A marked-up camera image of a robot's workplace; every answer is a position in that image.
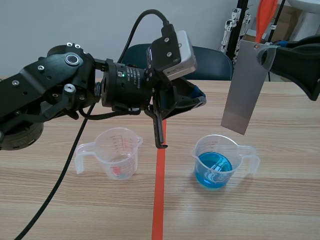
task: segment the blue object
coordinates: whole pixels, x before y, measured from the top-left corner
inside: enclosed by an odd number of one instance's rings
[[[195,177],[199,183],[207,188],[218,189],[223,187],[234,173],[228,172],[233,169],[232,164],[220,153],[205,152],[199,156],[199,159],[207,168],[197,160],[194,168]]]
[[[150,44],[137,44],[128,48],[122,64],[136,65],[140,69],[147,68],[146,51]],[[222,52],[194,46],[197,69],[184,76],[187,80],[224,80],[231,81],[233,65]]]
[[[278,41],[276,45],[286,48],[288,46],[288,41]]]
[[[198,86],[195,86],[193,91],[188,95],[188,97],[192,99],[195,99],[200,96],[206,97],[205,93],[201,92]]]

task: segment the plastic measuring cup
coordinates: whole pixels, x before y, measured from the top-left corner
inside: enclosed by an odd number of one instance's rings
[[[130,178],[138,167],[138,147],[142,137],[127,128],[117,127],[101,133],[94,142],[76,148],[74,159],[77,174],[84,171],[84,157],[95,156],[105,173],[115,180]]]
[[[249,160],[251,173],[257,172],[260,163],[254,147],[238,145],[222,135],[202,137],[192,150],[192,156],[196,159],[196,179],[212,189],[226,185],[244,160]]]

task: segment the cable connector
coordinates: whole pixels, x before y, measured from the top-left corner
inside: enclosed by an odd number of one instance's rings
[[[163,28],[161,28],[162,37],[168,36],[169,34],[173,33],[175,31],[174,26],[170,23]]]

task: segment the cardboard box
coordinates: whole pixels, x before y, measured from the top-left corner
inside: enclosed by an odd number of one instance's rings
[[[249,41],[249,42],[255,42],[256,41],[256,35],[257,35],[256,30],[248,29],[246,31],[246,34],[245,34],[243,40]],[[264,33],[263,36],[262,36],[262,39],[261,39],[261,43],[262,44],[266,43],[266,40],[265,40],[266,36],[267,36],[267,34]]]
[[[275,22],[279,8],[280,8],[280,5],[278,4],[275,10],[275,13],[273,15],[271,24]],[[283,6],[283,9],[281,11],[279,20],[276,24],[276,29],[274,30],[271,41],[274,42],[277,40],[289,40],[290,36],[295,30],[295,27],[298,23],[301,13],[302,13],[301,10],[296,9],[292,6],[286,6],[286,5]]]

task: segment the orange arrow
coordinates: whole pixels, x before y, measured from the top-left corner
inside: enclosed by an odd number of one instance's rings
[[[256,37],[255,42],[260,43],[272,17],[275,14],[278,0],[261,0],[256,13]]]

